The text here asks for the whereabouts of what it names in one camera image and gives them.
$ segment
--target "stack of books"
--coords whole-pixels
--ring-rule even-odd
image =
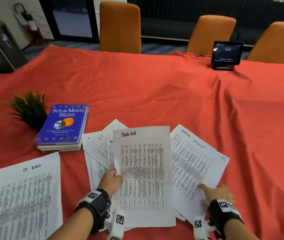
[[[88,112],[86,104],[53,105],[35,139],[37,148],[42,152],[80,150]]]

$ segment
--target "blue patterned carpet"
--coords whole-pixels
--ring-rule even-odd
[[[99,50],[99,44],[89,44],[89,43],[79,43],[79,42],[69,42],[69,41],[52,41],[51,44],[60,47],[68,47],[68,48],[75,48],[81,50],[92,50],[92,51]],[[44,47],[30,46],[24,50],[24,54],[26,55],[28,60],[32,60],[43,49]],[[142,43],[142,54],[168,55],[177,51],[185,52],[186,50],[187,50],[186,45]],[[241,59],[246,60],[249,53],[250,53],[249,51],[242,52]]]

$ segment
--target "person's left hand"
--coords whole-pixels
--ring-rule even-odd
[[[103,178],[100,181],[98,189],[105,190],[109,197],[111,198],[112,195],[118,190],[121,181],[123,180],[123,175],[116,175],[116,169],[111,169],[105,172]]]

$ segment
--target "black wrist strap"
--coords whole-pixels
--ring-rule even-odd
[[[237,211],[232,203],[226,200],[213,200],[208,207],[208,213],[210,216],[210,221],[220,232],[222,239],[226,239],[224,234],[224,226],[228,220],[237,219],[244,224],[241,214]]]
[[[88,209],[93,216],[93,226],[90,235],[98,233],[100,229],[104,228],[104,221],[107,217],[107,210],[111,206],[108,193],[103,189],[97,189],[81,199],[75,209],[75,212],[81,208]]]

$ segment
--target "white plastic device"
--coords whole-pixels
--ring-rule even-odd
[[[105,223],[109,224],[106,240],[121,240],[124,235],[124,212],[115,210],[110,214],[110,218],[105,219]]]
[[[210,226],[202,216],[194,218],[193,233],[196,240],[209,240],[209,232],[216,231],[215,226]]]

